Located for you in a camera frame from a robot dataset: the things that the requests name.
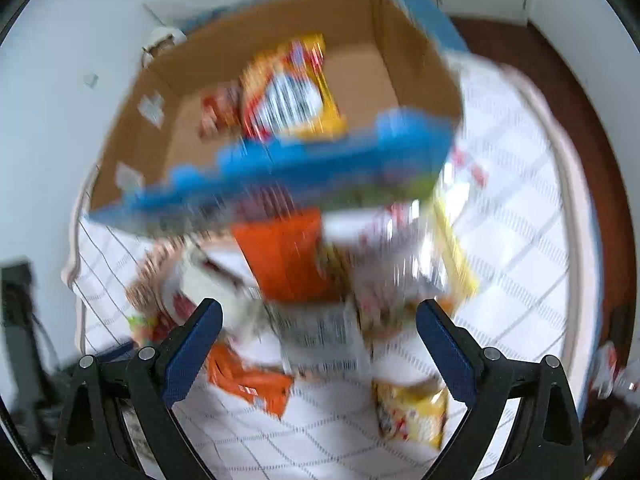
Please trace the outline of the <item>white wafer snack pack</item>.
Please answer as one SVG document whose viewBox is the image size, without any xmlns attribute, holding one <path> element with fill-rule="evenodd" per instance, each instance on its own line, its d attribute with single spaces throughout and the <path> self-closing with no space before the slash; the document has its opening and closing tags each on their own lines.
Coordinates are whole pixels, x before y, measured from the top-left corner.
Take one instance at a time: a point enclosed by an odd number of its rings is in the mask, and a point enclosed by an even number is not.
<svg viewBox="0 0 640 480">
<path fill-rule="evenodd" d="M 247 285 L 198 245 L 186 245 L 160 269 L 157 300 L 177 324 L 182 325 L 205 299 L 218 302 L 222 328 L 228 335 L 245 338 L 262 313 L 262 298 L 256 287 Z"/>
</svg>

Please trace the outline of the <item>colourful candy ball bag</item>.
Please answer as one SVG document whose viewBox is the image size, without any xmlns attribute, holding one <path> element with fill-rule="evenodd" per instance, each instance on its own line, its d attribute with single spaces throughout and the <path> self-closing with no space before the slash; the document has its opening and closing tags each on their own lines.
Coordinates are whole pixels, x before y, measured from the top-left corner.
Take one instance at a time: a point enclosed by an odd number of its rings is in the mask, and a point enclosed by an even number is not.
<svg viewBox="0 0 640 480">
<path fill-rule="evenodd" d="M 139 348 L 155 344 L 160 340 L 160 336 L 157 333 L 160 327 L 157 314 L 147 316 L 137 313 L 128 316 L 127 322 L 131 338 Z"/>
</svg>

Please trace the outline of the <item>clear yellow edged snack packet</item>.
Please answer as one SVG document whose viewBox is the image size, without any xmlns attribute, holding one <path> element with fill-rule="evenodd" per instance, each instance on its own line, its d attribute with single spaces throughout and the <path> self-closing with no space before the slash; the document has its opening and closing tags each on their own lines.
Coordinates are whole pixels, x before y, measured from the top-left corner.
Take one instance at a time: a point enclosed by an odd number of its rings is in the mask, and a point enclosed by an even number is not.
<svg viewBox="0 0 640 480">
<path fill-rule="evenodd" d="M 318 267 L 352 295 L 374 339 L 399 332 L 425 299 L 454 315 L 480 288 L 440 197 L 379 210 L 349 238 L 325 232 Z"/>
</svg>

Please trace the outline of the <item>bear print long pillow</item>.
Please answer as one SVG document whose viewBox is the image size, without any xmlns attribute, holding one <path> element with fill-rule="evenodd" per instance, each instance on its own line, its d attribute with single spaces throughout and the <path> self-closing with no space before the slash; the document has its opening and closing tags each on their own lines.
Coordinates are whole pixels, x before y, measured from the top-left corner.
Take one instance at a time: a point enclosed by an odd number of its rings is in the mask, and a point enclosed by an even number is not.
<svg viewBox="0 0 640 480">
<path fill-rule="evenodd" d="M 141 67 L 145 68 L 157 55 L 184 42 L 186 42 L 186 34 L 178 28 L 166 26 L 154 28 L 142 47 Z"/>
</svg>

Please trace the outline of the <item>dark red jerky packet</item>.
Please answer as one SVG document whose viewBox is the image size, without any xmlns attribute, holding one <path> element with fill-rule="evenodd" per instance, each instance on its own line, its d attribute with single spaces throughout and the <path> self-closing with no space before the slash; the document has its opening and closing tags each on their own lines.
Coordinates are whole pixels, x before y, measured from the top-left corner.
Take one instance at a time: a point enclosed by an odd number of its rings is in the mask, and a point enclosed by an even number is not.
<svg viewBox="0 0 640 480">
<path fill-rule="evenodd" d="M 238 136 L 241 133 L 242 87 L 239 81 L 218 84 L 201 99 L 201 121 L 198 136 L 213 140 L 222 136 Z"/>
</svg>

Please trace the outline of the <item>white diamond pattern blanket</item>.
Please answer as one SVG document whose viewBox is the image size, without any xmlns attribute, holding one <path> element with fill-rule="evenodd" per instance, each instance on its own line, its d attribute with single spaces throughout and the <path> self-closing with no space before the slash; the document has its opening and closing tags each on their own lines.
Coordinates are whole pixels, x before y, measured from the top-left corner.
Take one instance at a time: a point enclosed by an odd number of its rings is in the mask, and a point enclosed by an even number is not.
<svg viewBox="0 0 640 480">
<path fill-rule="evenodd" d="M 462 281 L 448 280 L 424 240 L 427 285 L 456 305 L 454 322 L 481 347 L 509 359 L 557 356 L 578 407 L 599 329 L 600 235 L 586 178 L 564 129 L 540 91 L 514 68 L 471 53 L 447 52 L 460 77 L 464 124 L 444 168 L 438 204 L 457 244 Z M 136 316 L 126 291 L 137 278 L 160 277 L 167 300 L 177 243 L 153 242 L 100 226 L 84 216 L 93 174 L 70 222 L 62 281 L 77 297 L 80 350 L 96 353 L 130 341 Z M 373 347 L 375 378 L 411 384 L 436 367 L 411 323 Z M 278 419 L 209 385 L 203 373 L 178 421 L 219 479 L 421 479 L 437 451 L 428 444 L 380 437 L 369 385 L 353 379 L 296 382 Z"/>
</svg>

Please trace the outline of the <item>red white strip snack packet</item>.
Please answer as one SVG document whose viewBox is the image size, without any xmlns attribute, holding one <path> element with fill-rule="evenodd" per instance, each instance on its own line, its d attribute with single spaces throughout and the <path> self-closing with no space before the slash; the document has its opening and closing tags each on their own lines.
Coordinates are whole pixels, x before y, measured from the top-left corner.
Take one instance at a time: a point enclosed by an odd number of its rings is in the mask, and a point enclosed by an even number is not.
<svg viewBox="0 0 640 480">
<path fill-rule="evenodd" d="M 450 162 L 455 174 L 465 174 L 480 188 L 487 185 L 487 171 L 467 151 L 454 148 L 450 154 Z"/>
</svg>

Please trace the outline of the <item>yellow guoba snack bag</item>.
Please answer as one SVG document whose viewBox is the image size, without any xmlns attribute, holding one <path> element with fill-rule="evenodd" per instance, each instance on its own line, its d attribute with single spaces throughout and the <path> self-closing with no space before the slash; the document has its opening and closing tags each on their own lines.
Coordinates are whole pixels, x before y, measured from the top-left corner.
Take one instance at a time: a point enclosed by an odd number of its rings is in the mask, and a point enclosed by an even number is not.
<svg viewBox="0 0 640 480">
<path fill-rule="evenodd" d="M 372 396 L 383 439 L 442 448 L 449 392 L 437 377 L 411 385 L 372 382 Z"/>
</svg>

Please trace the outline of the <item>yellow red noodle bag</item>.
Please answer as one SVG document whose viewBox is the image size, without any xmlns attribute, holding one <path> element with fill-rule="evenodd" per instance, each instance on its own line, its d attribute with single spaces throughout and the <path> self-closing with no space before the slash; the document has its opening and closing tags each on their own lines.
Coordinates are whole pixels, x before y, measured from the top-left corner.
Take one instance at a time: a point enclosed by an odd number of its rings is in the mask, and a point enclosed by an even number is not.
<svg viewBox="0 0 640 480">
<path fill-rule="evenodd" d="M 325 53 L 324 37 L 312 34 L 254 56 L 240 76 L 240 117 L 248 138 L 326 142 L 346 134 L 323 71 Z"/>
</svg>

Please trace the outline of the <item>grey white snack packet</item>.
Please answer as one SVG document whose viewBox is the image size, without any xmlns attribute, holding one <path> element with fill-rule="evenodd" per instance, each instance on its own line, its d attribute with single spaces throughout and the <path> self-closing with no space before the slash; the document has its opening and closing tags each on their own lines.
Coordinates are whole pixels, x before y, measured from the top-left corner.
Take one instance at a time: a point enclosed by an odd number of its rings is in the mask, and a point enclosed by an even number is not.
<svg viewBox="0 0 640 480">
<path fill-rule="evenodd" d="M 367 379 L 370 350 L 351 299 L 329 304 L 270 304 L 284 370 L 299 378 Z"/>
</svg>

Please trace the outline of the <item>orange snack bag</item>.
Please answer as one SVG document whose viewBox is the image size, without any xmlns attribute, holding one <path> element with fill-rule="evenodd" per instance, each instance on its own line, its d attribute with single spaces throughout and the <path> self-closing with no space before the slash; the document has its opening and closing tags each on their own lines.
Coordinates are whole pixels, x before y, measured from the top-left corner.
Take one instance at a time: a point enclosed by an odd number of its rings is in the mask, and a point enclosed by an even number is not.
<svg viewBox="0 0 640 480">
<path fill-rule="evenodd" d="M 209 350 L 206 373 L 212 385 L 277 418 L 284 415 L 294 385 L 292 376 L 247 364 L 226 344 Z"/>
<path fill-rule="evenodd" d="M 231 233 L 265 300 L 313 304 L 341 299 L 341 289 L 318 267 L 322 222 L 317 209 L 236 224 Z"/>
</svg>

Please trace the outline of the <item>open cardboard milk box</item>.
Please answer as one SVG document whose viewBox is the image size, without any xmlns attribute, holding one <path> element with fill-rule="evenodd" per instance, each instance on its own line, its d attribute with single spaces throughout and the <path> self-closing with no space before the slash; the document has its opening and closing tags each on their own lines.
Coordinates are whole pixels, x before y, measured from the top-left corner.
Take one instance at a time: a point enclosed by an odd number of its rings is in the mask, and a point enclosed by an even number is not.
<svg viewBox="0 0 640 480">
<path fill-rule="evenodd" d="M 462 117 L 457 81 L 398 0 L 265 0 L 139 73 L 87 214 L 158 237 L 425 198 Z"/>
</svg>

